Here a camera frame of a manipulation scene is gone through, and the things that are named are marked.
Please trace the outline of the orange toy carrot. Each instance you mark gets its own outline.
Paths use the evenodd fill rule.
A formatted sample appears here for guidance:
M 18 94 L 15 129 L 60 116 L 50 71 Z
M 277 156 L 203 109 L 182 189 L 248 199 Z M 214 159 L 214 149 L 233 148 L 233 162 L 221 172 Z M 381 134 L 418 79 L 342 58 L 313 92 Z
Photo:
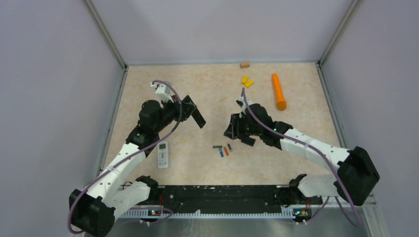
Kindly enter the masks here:
M 284 111 L 287 108 L 287 102 L 284 98 L 278 75 L 273 73 L 271 80 L 275 94 L 275 105 L 280 111 Z

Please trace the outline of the black remote control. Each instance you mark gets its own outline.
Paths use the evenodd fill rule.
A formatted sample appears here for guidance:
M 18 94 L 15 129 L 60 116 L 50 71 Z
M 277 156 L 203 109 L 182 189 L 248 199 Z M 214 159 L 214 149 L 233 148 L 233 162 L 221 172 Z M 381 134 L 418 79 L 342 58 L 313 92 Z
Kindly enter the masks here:
M 200 129 L 202 129 L 206 125 L 206 120 L 204 119 L 198 108 L 195 108 L 193 110 L 191 116 Z

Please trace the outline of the black battery cover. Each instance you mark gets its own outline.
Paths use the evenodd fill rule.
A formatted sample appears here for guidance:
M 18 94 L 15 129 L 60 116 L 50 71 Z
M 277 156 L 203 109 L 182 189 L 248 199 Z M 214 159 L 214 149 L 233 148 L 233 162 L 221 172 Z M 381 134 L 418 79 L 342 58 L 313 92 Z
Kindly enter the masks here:
M 248 145 L 248 146 L 253 147 L 254 144 L 255 144 L 255 139 L 253 139 L 251 137 L 247 137 L 247 138 L 241 139 L 241 142 Z

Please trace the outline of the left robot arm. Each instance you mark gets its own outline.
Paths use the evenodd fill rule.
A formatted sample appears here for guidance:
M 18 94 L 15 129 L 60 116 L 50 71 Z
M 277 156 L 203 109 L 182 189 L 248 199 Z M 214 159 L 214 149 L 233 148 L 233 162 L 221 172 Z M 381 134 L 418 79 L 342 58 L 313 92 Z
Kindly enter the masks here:
M 145 101 L 136 127 L 113 161 L 82 191 L 75 189 L 70 194 L 68 230 L 73 234 L 86 232 L 94 237 L 104 237 L 115 221 L 136 204 L 142 201 L 155 203 L 158 190 L 146 182 L 134 181 L 124 190 L 120 190 L 120 186 L 134 168 L 170 136 L 168 133 L 161 138 L 159 133 L 173 121 L 176 122 L 173 130 L 176 130 L 189 117 L 193 117 L 199 127 L 206 123 L 189 95 L 183 99 L 173 95 L 167 101 Z

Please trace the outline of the white remote control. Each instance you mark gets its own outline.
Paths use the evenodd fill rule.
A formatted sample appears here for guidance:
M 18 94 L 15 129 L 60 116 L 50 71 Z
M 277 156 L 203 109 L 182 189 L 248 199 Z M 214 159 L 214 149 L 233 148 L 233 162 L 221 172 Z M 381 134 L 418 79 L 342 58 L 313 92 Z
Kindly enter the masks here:
M 157 145 L 157 168 L 165 169 L 169 167 L 168 142 L 163 141 Z

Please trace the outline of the yellow block left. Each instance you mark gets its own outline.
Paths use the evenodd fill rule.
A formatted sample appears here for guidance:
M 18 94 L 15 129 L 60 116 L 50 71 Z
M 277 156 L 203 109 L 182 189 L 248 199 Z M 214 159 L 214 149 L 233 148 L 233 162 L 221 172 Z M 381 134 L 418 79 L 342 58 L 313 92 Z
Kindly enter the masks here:
M 242 84 L 245 84 L 247 81 L 248 81 L 248 76 L 247 75 L 244 75 L 243 77 L 242 77 L 242 79 L 241 79 L 241 83 Z

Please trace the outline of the yellow block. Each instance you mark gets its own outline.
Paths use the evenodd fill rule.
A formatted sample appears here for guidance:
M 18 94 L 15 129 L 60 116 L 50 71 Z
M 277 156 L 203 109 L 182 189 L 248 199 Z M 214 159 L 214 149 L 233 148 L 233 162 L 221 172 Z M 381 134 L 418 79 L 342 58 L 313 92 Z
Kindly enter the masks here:
M 241 79 L 241 83 L 242 84 L 245 84 L 247 81 L 248 81 L 248 76 L 247 75 L 244 75 L 243 77 L 242 77 L 242 79 Z
M 248 81 L 246 81 L 246 83 L 244 84 L 244 86 L 246 87 L 246 88 L 249 88 L 250 86 L 252 86 L 253 85 L 253 80 L 248 80 Z

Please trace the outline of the tan wooden block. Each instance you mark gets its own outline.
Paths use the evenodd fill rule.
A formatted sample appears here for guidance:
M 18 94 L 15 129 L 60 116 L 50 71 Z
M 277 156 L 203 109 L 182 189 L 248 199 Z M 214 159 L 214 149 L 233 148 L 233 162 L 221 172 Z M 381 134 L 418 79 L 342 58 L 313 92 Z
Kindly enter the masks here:
M 245 68 L 249 68 L 250 67 L 250 63 L 249 62 L 241 62 L 239 64 L 241 69 L 245 69 Z

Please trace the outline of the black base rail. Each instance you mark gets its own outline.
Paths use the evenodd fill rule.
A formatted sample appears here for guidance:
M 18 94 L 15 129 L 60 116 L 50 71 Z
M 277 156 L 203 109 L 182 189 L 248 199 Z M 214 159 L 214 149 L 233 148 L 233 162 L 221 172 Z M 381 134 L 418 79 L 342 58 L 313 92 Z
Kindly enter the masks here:
M 160 205 L 175 214 L 200 211 L 203 214 L 280 213 L 295 204 L 285 188 L 276 185 L 167 185 L 151 190 L 144 201 Z

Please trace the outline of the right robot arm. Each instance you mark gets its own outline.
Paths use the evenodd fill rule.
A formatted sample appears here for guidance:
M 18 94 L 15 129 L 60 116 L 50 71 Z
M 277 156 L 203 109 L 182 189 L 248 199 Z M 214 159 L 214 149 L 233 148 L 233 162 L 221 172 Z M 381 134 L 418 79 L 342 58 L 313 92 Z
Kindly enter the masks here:
M 362 206 L 380 180 L 369 153 L 359 147 L 347 149 L 318 141 L 303 134 L 292 125 L 274 121 L 260 104 L 232 114 L 224 136 L 253 146 L 255 138 L 270 147 L 306 158 L 331 171 L 330 175 L 299 175 L 291 180 L 290 198 L 304 203 L 314 196 L 341 197 L 355 206 Z

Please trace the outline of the yellow block right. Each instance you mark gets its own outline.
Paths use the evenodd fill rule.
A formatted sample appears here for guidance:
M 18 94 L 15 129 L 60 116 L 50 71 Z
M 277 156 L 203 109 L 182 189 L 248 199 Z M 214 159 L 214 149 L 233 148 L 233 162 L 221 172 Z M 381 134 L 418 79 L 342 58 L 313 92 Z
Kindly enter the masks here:
M 253 85 L 253 80 L 248 80 L 248 81 L 246 81 L 246 83 L 244 84 L 244 86 L 246 87 L 246 88 L 249 88 L 250 86 L 252 86 Z

